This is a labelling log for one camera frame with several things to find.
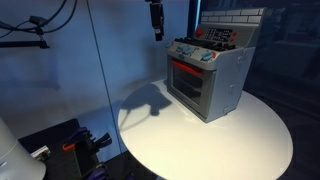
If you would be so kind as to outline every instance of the round white table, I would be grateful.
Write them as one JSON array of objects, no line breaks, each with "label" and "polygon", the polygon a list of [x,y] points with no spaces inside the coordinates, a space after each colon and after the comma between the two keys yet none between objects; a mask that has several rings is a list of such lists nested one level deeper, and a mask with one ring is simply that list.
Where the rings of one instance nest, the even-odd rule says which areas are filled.
[{"label": "round white table", "polygon": [[277,179],[293,153],[280,117],[244,91],[236,110],[206,124],[156,81],[125,100],[118,127],[132,155],[168,180]]}]

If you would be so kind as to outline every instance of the white object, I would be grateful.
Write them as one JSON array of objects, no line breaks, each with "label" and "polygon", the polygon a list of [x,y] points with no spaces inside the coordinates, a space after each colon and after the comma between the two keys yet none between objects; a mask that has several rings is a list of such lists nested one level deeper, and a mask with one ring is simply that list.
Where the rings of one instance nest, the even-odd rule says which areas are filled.
[{"label": "white object", "polygon": [[42,180],[43,163],[33,159],[0,117],[0,180]]},{"label": "white object", "polygon": [[126,99],[118,126],[133,156],[168,180],[277,179],[292,159],[283,121],[246,92],[235,111],[206,124],[156,81]]}]

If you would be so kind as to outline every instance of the dark floor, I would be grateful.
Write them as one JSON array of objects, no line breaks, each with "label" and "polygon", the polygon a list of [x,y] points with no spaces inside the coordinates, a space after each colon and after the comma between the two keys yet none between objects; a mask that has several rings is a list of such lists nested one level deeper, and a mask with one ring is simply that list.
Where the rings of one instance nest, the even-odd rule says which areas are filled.
[{"label": "dark floor", "polygon": [[[304,112],[259,97],[268,104],[287,125],[293,140],[292,162],[280,180],[320,179],[320,120]],[[109,179],[122,180],[132,172],[135,180],[154,180],[156,175],[145,169],[129,152],[125,152],[107,162]]]}]

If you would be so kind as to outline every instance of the blue wall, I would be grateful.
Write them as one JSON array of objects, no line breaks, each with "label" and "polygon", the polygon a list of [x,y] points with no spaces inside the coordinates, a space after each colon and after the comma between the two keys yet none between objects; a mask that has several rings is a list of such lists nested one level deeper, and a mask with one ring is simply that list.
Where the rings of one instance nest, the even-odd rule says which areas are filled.
[{"label": "blue wall", "polygon": [[[17,25],[30,15],[48,18],[61,2],[0,0],[0,20]],[[186,35],[189,2],[162,2],[165,13],[162,42],[154,39],[149,4],[143,0],[91,0],[92,21],[86,1],[79,1],[66,27],[44,35],[50,49],[1,48],[0,115],[12,132],[20,138],[78,118],[94,136],[106,132],[112,136],[113,144],[99,152],[100,160],[125,151],[122,143],[119,147],[115,126],[121,103],[135,89],[165,77],[164,44]],[[73,1],[68,1],[44,29],[64,22],[72,4]],[[6,32],[0,30],[0,36]],[[14,40],[39,40],[39,37],[14,32],[0,42]]]}]

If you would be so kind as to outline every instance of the red knob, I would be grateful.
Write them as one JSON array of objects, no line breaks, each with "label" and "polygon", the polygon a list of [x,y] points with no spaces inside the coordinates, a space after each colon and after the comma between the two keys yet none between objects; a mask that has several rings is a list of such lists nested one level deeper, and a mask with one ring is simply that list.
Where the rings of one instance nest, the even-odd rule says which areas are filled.
[{"label": "red knob", "polygon": [[196,30],[196,37],[200,37],[203,33],[204,33],[204,31],[202,29],[197,29]]}]

